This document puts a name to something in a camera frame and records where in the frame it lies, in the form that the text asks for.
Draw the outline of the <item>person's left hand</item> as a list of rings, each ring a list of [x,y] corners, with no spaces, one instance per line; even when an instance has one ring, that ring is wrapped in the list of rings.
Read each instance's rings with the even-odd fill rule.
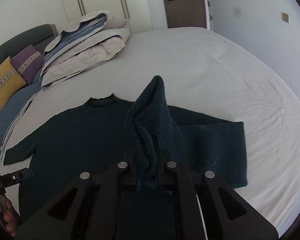
[[[5,231],[14,237],[19,228],[20,216],[13,207],[11,201],[0,195],[0,221],[5,228]]]

